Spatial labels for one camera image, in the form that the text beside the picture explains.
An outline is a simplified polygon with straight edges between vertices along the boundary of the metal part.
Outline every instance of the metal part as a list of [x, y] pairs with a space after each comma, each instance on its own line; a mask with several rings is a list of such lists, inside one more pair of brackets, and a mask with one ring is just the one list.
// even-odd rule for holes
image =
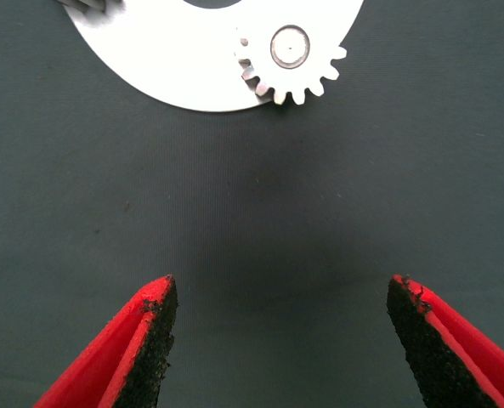
[[[329, 62], [343, 57], [338, 44], [362, 1], [241, 0], [211, 9], [184, 0], [107, 0], [104, 13], [66, 10], [91, 49], [145, 94], [195, 111], [237, 111], [270, 101], [267, 86], [278, 90], [277, 103], [283, 91], [302, 102], [305, 85], [321, 94], [320, 77], [338, 75]], [[259, 87], [242, 80], [239, 48], [251, 51]]]

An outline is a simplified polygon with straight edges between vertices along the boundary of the dark gray fabric surface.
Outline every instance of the dark gray fabric surface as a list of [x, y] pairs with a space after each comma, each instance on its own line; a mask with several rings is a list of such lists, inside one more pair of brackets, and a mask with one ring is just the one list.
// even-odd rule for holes
[[343, 45], [323, 98], [207, 115], [0, 0], [0, 407], [167, 273], [169, 408], [422, 406], [393, 273], [504, 348], [504, 1], [366, 2]]

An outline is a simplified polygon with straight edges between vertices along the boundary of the gear tooth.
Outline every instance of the gear tooth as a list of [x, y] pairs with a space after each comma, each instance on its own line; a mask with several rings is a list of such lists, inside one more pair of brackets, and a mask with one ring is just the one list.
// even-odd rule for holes
[[329, 65], [323, 74], [323, 76], [327, 79], [331, 79], [332, 81], [336, 81], [338, 79], [338, 76], [340, 74], [337, 71], [337, 68], [335, 68], [333, 65]]
[[249, 81], [250, 79], [253, 79], [257, 76], [255, 73], [255, 70], [253, 69], [253, 66], [248, 66], [244, 72], [242, 72], [242, 79], [244, 81]]
[[296, 105], [303, 105], [304, 100], [306, 99], [306, 96], [304, 94], [304, 89], [301, 89], [298, 91], [292, 91], [292, 97], [293, 97], [293, 102], [295, 102]]
[[275, 90], [275, 104], [282, 105], [286, 101], [287, 92]]
[[312, 85], [309, 89], [310, 92], [316, 96], [321, 96], [326, 92], [323, 88], [323, 84], [320, 81]]
[[264, 96], [270, 89], [270, 86], [265, 82], [259, 82], [259, 84], [255, 88], [255, 94], [257, 96]]
[[333, 57], [334, 60], [342, 60], [344, 58], [346, 58], [346, 55], [348, 54], [348, 52], [346, 51], [346, 48], [343, 48], [343, 47], [337, 47], [335, 49], [335, 56]]

